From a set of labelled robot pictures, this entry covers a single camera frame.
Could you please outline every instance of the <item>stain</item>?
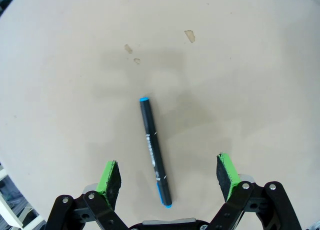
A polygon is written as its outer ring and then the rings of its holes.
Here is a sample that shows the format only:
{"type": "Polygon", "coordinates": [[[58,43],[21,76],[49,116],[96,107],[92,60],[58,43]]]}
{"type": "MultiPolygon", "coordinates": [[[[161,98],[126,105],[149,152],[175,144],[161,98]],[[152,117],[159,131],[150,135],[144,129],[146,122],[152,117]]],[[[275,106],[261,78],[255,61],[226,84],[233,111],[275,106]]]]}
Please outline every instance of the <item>stain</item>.
{"type": "Polygon", "coordinates": [[[133,52],[132,48],[131,48],[128,44],[124,45],[124,49],[125,49],[129,54],[132,54],[132,52],[133,52]]]}
{"type": "Polygon", "coordinates": [[[133,61],[136,63],[136,64],[140,64],[140,58],[135,58],[135,59],[133,59],[133,61]]]}
{"type": "Polygon", "coordinates": [[[196,36],[194,34],[194,31],[192,30],[186,30],[184,31],[185,35],[188,37],[189,41],[193,43],[196,40],[196,36]]]}

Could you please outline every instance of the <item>printed label on marker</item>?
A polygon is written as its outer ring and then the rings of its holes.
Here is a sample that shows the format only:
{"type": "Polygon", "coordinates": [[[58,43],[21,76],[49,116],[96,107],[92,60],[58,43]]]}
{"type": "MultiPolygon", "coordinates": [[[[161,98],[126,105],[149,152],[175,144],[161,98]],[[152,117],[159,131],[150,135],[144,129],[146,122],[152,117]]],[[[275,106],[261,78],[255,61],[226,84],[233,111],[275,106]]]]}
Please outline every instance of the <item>printed label on marker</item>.
{"type": "Polygon", "coordinates": [[[154,151],[152,150],[152,146],[151,146],[150,134],[146,134],[145,136],[146,136],[146,142],[148,143],[148,148],[149,148],[149,152],[150,152],[150,156],[151,156],[152,165],[153,165],[153,167],[155,167],[156,161],[155,161],[155,157],[154,157],[154,151]]]}

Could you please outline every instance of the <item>pen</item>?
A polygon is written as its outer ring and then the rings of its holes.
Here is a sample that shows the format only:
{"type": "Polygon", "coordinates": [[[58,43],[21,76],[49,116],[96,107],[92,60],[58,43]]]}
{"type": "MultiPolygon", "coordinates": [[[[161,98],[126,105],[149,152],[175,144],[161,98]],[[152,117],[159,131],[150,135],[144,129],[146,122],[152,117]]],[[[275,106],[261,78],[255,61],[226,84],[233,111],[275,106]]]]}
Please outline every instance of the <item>pen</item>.
{"type": "Polygon", "coordinates": [[[140,107],[145,128],[146,142],[151,155],[151,161],[155,172],[155,179],[161,202],[166,208],[171,208],[172,200],[170,196],[167,175],[161,157],[156,126],[148,97],[140,98],[140,107]]]}

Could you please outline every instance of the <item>blue marker end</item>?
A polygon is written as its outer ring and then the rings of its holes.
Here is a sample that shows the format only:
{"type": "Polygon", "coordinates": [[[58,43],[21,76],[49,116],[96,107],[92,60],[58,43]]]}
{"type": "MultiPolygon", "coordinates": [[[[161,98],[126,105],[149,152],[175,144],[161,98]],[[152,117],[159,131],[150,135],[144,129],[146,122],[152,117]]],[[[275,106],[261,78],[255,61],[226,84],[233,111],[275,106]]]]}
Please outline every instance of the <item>blue marker end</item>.
{"type": "Polygon", "coordinates": [[[148,97],[142,97],[142,98],[140,98],[140,102],[144,102],[144,101],[148,101],[148,100],[149,100],[148,97]]]}

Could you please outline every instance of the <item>tabletop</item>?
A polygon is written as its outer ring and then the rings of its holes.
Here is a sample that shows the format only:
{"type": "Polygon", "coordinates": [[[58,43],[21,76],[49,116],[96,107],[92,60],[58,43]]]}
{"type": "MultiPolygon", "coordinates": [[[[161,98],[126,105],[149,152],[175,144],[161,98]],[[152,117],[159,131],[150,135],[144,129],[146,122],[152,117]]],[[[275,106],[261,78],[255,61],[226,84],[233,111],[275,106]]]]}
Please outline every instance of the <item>tabletop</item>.
{"type": "MultiPolygon", "coordinates": [[[[117,160],[116,212],[210,221],[216,155],[319,220],[320,0],[14,0],[0,18],[0,161],[47,219],[117,160]],[[160,203],[149,96],[173,198],[160,203]]],[[[239,229],[257,229],[245,214],[239,229]]]]}

